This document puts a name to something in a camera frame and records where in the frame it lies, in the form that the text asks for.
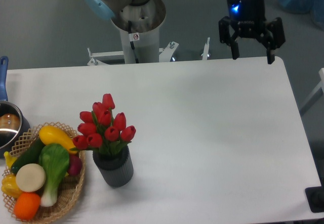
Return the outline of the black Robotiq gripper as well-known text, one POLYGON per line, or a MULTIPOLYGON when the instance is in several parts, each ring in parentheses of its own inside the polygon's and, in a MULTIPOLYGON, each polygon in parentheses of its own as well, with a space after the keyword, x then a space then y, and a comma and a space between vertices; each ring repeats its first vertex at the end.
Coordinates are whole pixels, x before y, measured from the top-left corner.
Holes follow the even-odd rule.
POLYGON ((275 61, 275 50, 286 37, 281 17, 265 22, 264 0, 227 0, 229 16, 218 22, 220 43, 231 48, 232 58, 239 57, 237 37, 254 38, 266 48, 267 63, 275 61))

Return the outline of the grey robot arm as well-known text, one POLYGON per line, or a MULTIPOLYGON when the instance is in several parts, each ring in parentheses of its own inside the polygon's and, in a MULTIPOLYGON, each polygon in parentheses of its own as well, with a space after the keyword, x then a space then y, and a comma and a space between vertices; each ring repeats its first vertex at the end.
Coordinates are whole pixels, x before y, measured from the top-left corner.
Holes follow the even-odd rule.
MULTIPOLYGON (((239 57, 237 38, 257 40, 266 48, 267 62, 275 60, 274 52, 286 41, 281 18, 268 22, 264 0, 226 0, 228 16, 219 23, 220 42, 239 57)), ((101 19, 109 20, 119 30, 124 61, 127 64, 170 62, 178 47, 174 41, 159 47, 159 29, 166 18, 161 0, 85 0, 101 19)))

